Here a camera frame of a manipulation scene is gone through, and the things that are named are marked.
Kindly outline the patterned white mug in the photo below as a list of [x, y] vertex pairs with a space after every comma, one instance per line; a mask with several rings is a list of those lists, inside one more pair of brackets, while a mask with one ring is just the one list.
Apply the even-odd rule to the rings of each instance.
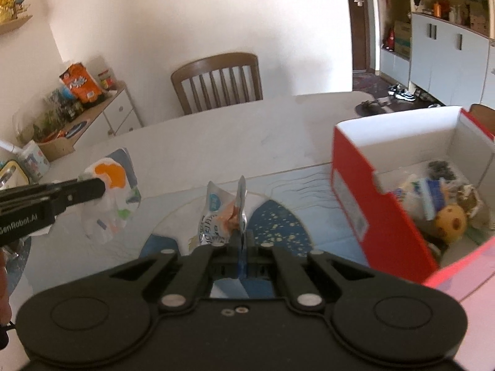
[[50, 162], [35, 141], [27, 143], [18, 153], [18, 158], [34, 182], [38, 182], [50, 170]]

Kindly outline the black snack packet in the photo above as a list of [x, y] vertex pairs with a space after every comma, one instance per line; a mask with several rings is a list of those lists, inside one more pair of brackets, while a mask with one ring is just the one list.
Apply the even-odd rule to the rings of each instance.
[[444, 179], [445, 181], [450, 182], [457, 179], [456, 174], [450, 167], [450, 164], [443, 160], [429, 162], [427, 166], [427, 174], [432, 180]]

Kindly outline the white orange snack wrapper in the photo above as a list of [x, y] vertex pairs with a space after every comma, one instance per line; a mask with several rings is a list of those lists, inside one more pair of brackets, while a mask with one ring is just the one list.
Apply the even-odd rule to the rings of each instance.
[[197, 234], [199, 245], [226, 245], [235, 249], [239, 279], [247, 277], [246, 196], [246, 179], [243, 176], [239, 178], [234, 194], [210, 181]]

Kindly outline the white grey wall cabinet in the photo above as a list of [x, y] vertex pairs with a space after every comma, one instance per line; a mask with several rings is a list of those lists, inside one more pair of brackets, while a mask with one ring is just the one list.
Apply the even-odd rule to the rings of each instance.
[[494, 106], [494, 0], [377, 0], [379, 72], [443, 105]]

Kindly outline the orange snack bag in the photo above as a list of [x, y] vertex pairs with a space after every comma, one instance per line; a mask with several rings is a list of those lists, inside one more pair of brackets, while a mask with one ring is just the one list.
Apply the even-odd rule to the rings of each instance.
[[59, 78], [82, 105], [95, 105], [105, 99], [104, 92], [82, 63], [70, 65]]

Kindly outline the black phone stand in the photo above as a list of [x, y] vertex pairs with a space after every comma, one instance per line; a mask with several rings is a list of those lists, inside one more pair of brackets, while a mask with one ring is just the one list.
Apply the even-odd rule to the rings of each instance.
[[366, 100], [355, 107], [360, 117], [371, 117], [381, 114], [393, 113], [388, 100]]

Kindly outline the red cardboard box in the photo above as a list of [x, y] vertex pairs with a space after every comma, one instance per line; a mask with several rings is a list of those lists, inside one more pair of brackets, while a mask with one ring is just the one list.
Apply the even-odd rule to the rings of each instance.
[[[423, 282], [494, 246], [494, 133], [458, 106], [401, 111], [335, 126], [331, 186], [375, 270]], [[436, 260], [426, 235], [465, 189], [476, 225]]]

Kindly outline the wooden dining chair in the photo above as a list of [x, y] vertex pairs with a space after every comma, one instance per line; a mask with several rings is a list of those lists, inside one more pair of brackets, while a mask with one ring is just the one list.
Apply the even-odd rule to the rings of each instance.
[[258, 56], [233, 52], [181, 66], [170, 77], [186, 115], [264, 99]]

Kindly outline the blueberry bread packet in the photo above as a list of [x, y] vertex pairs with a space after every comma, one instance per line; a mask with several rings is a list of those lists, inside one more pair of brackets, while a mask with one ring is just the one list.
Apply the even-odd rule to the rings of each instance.
[[409, 176], [404, 183], [393, 190], [403, 210], [414, 221], [430, 221], [447, 206], [448, 189], [446, 181], [428, 177]]

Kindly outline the white sideboard cabinet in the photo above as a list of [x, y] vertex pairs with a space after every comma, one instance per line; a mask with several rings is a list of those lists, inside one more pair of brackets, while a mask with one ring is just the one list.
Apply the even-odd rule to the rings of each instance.
[[63, 136], [39, 143], [39, 147], [45, 157], [53, 162], [76, 150], [109, 141], [142, 126], [126, 83], [118, 81], [117, 89], [109, 91], [104, 102], [85, 110], [66, 125]]

